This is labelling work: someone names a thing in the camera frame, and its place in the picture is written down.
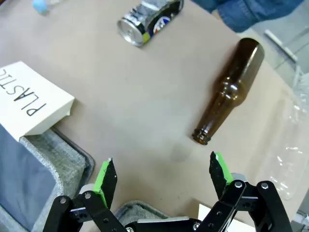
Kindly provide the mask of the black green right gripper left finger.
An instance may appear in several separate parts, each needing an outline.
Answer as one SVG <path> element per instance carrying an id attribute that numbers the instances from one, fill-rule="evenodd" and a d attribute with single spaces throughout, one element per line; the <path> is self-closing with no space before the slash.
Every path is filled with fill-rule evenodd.
<path id="1" fill-rule="evenodd" d="M 125 228 L 111 212 L 117 184 L 113 160 L 104 161 L 92 190 L 74 199 L 62 195 L 54 199 L 44 232 L 78 232 L 84 222 L 92 221 L 101 232 L 124 232 Z"/>

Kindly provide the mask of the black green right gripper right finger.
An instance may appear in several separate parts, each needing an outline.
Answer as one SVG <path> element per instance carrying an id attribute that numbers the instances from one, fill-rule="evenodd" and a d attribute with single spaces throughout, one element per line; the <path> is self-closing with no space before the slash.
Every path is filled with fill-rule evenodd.
<path id="1" fill-rule="evenodd" d="M 225 232 L 239 211 L 247 212 L 257 232 L 290 232 L 292 227 L 271 181 L 253 186 L 230 173 L 222 155 L 212 152 L 209 173 L 218 201 L 200 224 L 202 232 Z"/>

